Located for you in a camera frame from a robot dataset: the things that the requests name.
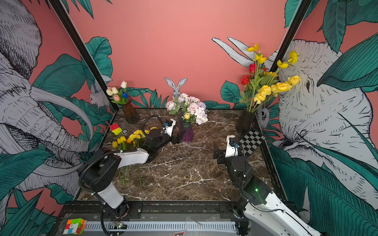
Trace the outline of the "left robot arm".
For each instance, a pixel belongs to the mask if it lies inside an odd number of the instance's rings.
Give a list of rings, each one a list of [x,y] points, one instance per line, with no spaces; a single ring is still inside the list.
[[[176,121],[163,121],[158,115],[149,116],[142,125],[142,144],[136,148],[132,144],[127,150],[98,149],[79,168],[79,187],[96,196],[104,211],[115,218],[124,218],[131,213],[125,197],[118,191],[113,179],[120,168],[152,162],[168,143],[181,142],[186,131],[174,134]]]

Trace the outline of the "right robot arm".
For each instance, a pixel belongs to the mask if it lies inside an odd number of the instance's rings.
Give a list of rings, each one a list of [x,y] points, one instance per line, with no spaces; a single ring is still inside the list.
[[[246,152],[236,141],[225,150],[214,144],[213,158],[225,165],[233,186],[239,190],[236,212],[275,236],[320,236],[321,233],[297,216],[273,190],[255,176]]]

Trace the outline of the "brown ribbed glass vase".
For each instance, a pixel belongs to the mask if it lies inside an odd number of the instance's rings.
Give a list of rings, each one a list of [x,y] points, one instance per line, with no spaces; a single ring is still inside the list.
[[[132,105],[132,98],[128,97],[126,102],[122,104],[122,110],[125,116],[125,120],[129,124],[136,124],[140,120],[140,116]]]

